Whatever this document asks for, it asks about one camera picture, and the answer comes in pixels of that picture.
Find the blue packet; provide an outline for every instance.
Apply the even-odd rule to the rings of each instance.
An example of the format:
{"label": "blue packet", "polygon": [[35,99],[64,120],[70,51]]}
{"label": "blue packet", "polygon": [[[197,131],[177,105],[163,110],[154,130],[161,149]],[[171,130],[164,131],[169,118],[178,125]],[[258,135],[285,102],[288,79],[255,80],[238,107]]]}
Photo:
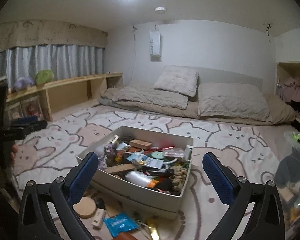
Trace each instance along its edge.
{"label": "blue packet", "polygon": [[117,237],[120,232],[128,232],[138,228],[138,225],[124,212],[116,215],[113,218],[104,218],[107,228],[109,229],[112,237]]}

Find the smoke detector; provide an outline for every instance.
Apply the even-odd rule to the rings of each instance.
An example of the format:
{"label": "smoke detector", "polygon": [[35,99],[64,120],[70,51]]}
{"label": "smoke detector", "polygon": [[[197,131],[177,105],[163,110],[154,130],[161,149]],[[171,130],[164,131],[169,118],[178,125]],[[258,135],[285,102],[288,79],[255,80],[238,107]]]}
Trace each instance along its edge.
{"label": "smoke detector", "polygon": [[165,8],[165,7],[157,7],[157,8],[154,9],[154,11],[156,13],[159,13],[159,14],[164,14],[167,11],[167,8]]}

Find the ceiling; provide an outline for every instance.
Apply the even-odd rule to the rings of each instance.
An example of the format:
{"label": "ceiling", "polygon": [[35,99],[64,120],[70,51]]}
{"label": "ceiling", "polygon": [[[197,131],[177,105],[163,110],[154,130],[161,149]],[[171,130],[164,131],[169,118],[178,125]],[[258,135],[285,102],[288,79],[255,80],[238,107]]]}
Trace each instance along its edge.
{"label": "ceiling", "polygon": [[[154,8],[167,12],[156,14]],[[226,22],[277,36],[300,27],[294,0],[9,0],[0,23],[45,19],[67,21],[109,31],[127,24],[161,20],[200,19]]]}

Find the framed picture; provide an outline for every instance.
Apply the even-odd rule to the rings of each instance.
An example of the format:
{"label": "framed picture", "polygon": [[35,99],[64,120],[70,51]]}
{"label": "framed picture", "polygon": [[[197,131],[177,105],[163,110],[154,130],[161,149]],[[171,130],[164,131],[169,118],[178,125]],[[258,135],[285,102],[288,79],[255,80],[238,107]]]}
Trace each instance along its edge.
{"label": "framed picture", "polygon": [[22,108],[20,102],[8,106],[8,116],[9,120],[17,119],[17,118],[23,118]]}
{"label": "framed picture", "polygon": [[23,100],[21,102],[21,107],[25,117],[36,115],[39,120],[43,120],[39,96]]}

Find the rug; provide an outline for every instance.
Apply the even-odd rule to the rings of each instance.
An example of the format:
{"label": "rug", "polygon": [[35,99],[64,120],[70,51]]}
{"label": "rug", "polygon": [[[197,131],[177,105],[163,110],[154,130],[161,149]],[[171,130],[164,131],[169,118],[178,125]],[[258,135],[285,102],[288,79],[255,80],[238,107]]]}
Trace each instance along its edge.
{"label": "rug", "polygon": [[[66,176],[78,165],[75,155],[122,125],[194,138],[192,168],[178,218],[157,219],[162,240],[205,239],[226,212],[228,206],[221,203],[202,169],[202,157],[206,152],[213,152],[236,176],[245,176],[254,183],[272,179],[279,165],[255,127],[109,111],[107,107],[97,106],[49,123],[47,129],[33,132],[17,142],[19,148],[13,174],[20,197],[31,179],[40,184]],[[68,239],[53,205],[49,204],[49,208],[60,234]],[[242,234],[252,208],[250,204],[233,239]],[[129,207],[124,206],[124,210],[130,212]],[[96,239],[112,239],[105,225],[99,231],[92,229],[91,220],[82,221]],[[140,231],[134,236],[147,239]]]}

